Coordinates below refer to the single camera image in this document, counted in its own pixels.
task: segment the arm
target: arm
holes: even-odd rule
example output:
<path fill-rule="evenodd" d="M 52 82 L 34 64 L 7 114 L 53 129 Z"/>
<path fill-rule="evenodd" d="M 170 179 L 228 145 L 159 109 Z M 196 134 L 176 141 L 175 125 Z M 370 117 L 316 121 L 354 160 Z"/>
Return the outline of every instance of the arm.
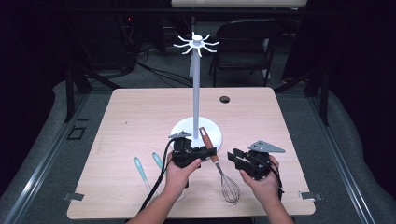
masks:
<path fill-rule="evenodd" d="M 279 165 L 277 160 L 270 156 L 270 160 Z M 291 217 L 277 196 L 278 184 L 276 176 L 270 172 L 267 177 L 261 180 L 252 179 L 245 171 L 240 170 L 240 174 L 245 183 L 251 187 L 254 196 L 259 200 L 262 208 L 267 213 L 271 224 L 288 224 L 293 223 Z"/>
<path fill-rule="evenodd" d="M 167 158 L 168 161 L 172 160 L 172 153 L 169 153 Z M 178 197 L 183 192 L 183 189 L 186 187 L 190 174 L 200 164 L 201 160 L 197 159 L 189 166 L 181 169 L 171 161 L 166 170 L 166 183 L 163 192 L 127 223 L 163 223 Z"/>

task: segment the whisk handle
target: whisk handle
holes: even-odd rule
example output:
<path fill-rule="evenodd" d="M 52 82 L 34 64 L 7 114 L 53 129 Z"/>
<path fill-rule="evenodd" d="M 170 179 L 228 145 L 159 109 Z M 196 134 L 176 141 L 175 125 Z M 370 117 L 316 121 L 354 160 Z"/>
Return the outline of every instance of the whisk handle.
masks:
<path fill-rule="evenodd" d="M 210 137 L 207 134 L 206 130 L 204 127 L 199 128 L 199 133 L 201 134 L 202 140 L 204 141 L 206 149 L 213 148 L 212 141 L 210 141 Z M 214 155 L 210 157 L 210 160 L 213 162 L 219 161 L 218 155 Z"/>

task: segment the blue handle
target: blue handle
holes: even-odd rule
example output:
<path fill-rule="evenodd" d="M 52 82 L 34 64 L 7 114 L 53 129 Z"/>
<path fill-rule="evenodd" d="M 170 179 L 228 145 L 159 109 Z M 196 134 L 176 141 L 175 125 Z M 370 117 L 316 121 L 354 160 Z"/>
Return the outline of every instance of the blue handle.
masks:
<path fill-rule="evenodd" d="M 139 158 L 137 158 L 137 157 L 134 158 L 134 164 L 136 164 L 137 170 L 139 171 L 143 180 L 146 181 L 147 180 L 146 174 L 145 174 L 145 171 L 143 170 L 143 166 L 142 166 L 142 163 L 140 163 Z"/>
<path fill-rule="evenodd" d="M 160 169 L 162 169 L 163 168 L 163 161 L 161 161 L 161 159 L 158 156 L 158 154 L 153 152 L 152 153 L 152 158 L 154 158 L 155 162 L 157 162 L 157 165 L 160 167 Z"/>

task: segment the human hand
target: human hand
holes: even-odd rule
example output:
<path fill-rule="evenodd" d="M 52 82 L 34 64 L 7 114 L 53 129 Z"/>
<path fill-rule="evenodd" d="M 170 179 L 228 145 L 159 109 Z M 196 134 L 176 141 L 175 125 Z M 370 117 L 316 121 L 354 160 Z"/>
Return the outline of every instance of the human hand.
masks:
<path fill-rule="evenodd" d="M 278 167 L 279 162 L 271 155 L 270 160 Z M 277 182 L 277 178 L 273 172 L 270 172 L 265 178 L 260 180 L 255 180 L 251 178 L 244 170 L 240 170 L 240 174 L 244 182 L 251 187 L 254 196 L 256 196 L 262 206 L 266 206 L 267 204 L 279 201 L 279 185 Z"/>
<path fill-rule="evenodd" d="M 172 152 L 170 152 L 167 156 L 167 162 L 170 160 L 172 160 Z M 183 189 L 186 187 L 190 174 L 192 174 L 192 172 L 194 172 L 200 166 L 200 164 L 201 160 L 197 159 L 190 165 L 180 168 L 172 161 L 169 162 L 166 169 L 166 183 L 163 192 L 174 197 L 174 199 L 177 199 L 183 192 Z"/>

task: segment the office chair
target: office chair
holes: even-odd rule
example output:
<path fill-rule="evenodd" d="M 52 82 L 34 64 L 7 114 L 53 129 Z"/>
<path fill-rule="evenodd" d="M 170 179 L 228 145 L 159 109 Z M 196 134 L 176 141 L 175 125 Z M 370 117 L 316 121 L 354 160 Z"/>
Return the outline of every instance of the office chair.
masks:
<path fill-rule="evenodd" d="M 274 19 L 234 20 L 220 26 L 216 32 L 219 41 L 213 54 L 209 75 L 216 87 L 217 70 L 267 70 L 265 87 L 274 55 L 275 43 L 283 33 L 282 25 Z"/>

